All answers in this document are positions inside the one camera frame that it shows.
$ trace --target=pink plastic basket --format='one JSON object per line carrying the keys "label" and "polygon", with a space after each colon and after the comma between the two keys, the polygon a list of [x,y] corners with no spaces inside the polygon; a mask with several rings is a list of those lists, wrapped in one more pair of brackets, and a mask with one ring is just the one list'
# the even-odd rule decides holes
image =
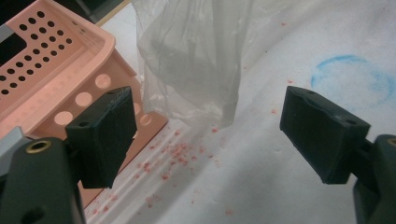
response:
{"label": "pink plastic basket", "polygon": [[[143,114],[134,70],[114,49],[106,31],[49,0],[38,0],[6,25],[27,47],[0,68],[0,138],[15,126],[38,138],[65,139],[64,126],[103,92],[133,89],[138,133],[122,168],[167,119]],[[83,190],[87,205],[100,190]]]}

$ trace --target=screw hole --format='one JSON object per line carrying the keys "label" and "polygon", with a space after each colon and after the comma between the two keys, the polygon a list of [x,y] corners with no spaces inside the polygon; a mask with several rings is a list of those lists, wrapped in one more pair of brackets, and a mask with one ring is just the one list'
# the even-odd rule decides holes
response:
{"label": "screw hole", "polygon": [[346,123],[351,124],[351,125],[357,125],[358,124],[355,120],[352,120],[352,119],[347,119]]}
{"label": "screw hole", "polygon": [[29,18],[28,20],[31,24],[35,24],[35,18]]}
{"label": "screw hole", "polygon": [[34,208],[27,212],[21,220],[22,224],[33,224],[37,223],[45,215],[44,209],[41,207]]}
{"label": "screw hole", "polygon": [[26,31],[27,30],[27,26],[25,24],[21,24],[20,25],[20,29],[23,30],[23,31]]}
{"label": "screw hole", "polygon": [[46,147],[46,146],[47,146],[46,142],[39,142],[39,143],[32,145],[32,149],[38,150],[38,149]]}
{"label": "screw hole", "polygon": [[49,25],[49,27],[54,27],[55,26],[55,23],[53,23],[53,21],[49,21],[47,24]]}
{"label": "screw hole", "polygon": [[90,123],[87,121],[84,121],[84,122],[81,122],[78,126],[83,128],[83,127],[87,127],[88,125],[90,125]]}

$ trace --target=red crumbs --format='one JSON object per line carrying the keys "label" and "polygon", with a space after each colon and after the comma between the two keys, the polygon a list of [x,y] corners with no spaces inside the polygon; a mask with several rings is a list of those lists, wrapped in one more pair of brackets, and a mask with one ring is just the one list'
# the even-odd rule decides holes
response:
{"label": "red crumbs", "polygon": [[200,147],[200,148],[199,148],[199,152],[200,152],[201,154],[203,154],[203,153],[205,152],[205,150],[206,150],[205,147]]}
{"label": "red crumbs", "polygon": [[152,208],[154,206],[154,203],[160,202],[162,198],[158,195],[152,195],[152,197],[147,197],[146,198],[146,203],[148,204],[148,208]]}
{"label": "red crumbs", "polygon": [[164,179],[164,180],[167,180],[167,179],[169,178],[169,175],[170,175],[169,173],[164,173],[164,174],[163,174],[163,179]]}
{"label": "red crumbs", "polygon": [[111,201],[113,201],[113,202],[115,202],[118,199],[119,199],[119,197],[117,197],[117,195],[111,196]]}
{"label": "red crumbs", "polygon": [[233,209],[227,209],[227,210],[225,211],[225,215],[226,215],[227,217],[232,216],[234,213],[235,213],[235,211],[234,211]]}
{"label": "red crumbs", "polygon": [[145,169],[145,171],[146,171],[147,173],[149,173],[149,172],[151,171],[151,169],[149,168],[149,162],[146,162],[146,163],[143,165],[143,169]]}
{"label": "red crumbs", "polygon": [[180,129],[177,129],[177,130],[175,131],[175,136],[178,136],[178,135],[180,135]]}

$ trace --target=basket hole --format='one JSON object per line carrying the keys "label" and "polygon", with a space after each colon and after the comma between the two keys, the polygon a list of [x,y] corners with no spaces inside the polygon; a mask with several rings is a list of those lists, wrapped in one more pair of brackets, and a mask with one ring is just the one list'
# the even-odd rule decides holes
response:
{"label": "basket hole", "polygon": [[100,89],[106,89],[106,88],[110,87],[111,78],[109,75],[106,75],[106,74],[99,75],[95,79],[95,84]]}
{"label": "basket hole", "polygon": [[76,96],[76,104],[79,106],[87,106],[92,102],[92,95],[88,92],[82,92]]}
{"label": "basket hole", "polygon": [[49,21],[49,22],[47,22],[47,25],[48,25],[49,27],[54,27],[54,26],[55,26],[55,23],[54,23],[53,21]]}
{"label": "basket hole", "polygon": [[20,29],[23,30],[23,31],[26,31],[27,30],[27,26],[25,24],[21,24],[20,25]]}
{"label": "basket hole", "polygon": [[44,18],[46,16],[46,14],[44,14],[44,12],[42,12],[42,11],[37,11],[37,16],[39,18]]}
{"label": "basket hole", "polygon": [[73,115],[69,111],[59,112],[54,119],[55,123],[62,126],[69,124],[72,120]]}
{"label": "basket hole", "polygon": [[44,28],[44,27],[40,27],[40,29],[38,29],[38,31],[39,31],[41,34],[44,34],[44,33],[47,32],[47,29]]}
{"label": "basket hole", "polygon": [[35,18],[29,18],[29,20],[28,20],[29,22],[30,22],[30,24],[35,24]]}
{"label": "basket hole", "polygon": [[134,103],[134,113],[137,115],[140,112],[140,105],[137,103]]}
{"label": "basket hole", "polygon": [[32,37],[32,39],[38,39],[38,35],[36,34],[31,34],[30,37]]}
{"label": "basket hole", "polygon": [[140,119],[140,123],[144,126],[149,125],[151,123],[151,115],[143,115]]}
{"label": "basket hole", "polygon": [[78,126],[83,128],[83,127],[87,127],[88,125],[90,125],[89,122],[83,121],[83,122],[81,122]]}

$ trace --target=clear plastic bag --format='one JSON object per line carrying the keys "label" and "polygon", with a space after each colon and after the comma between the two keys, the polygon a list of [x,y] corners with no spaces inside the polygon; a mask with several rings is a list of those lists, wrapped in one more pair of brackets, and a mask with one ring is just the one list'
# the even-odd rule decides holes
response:
{"label": "clear plastic bag", "polygon": [[145,112],[233,123],[254,0],[135,0]]}

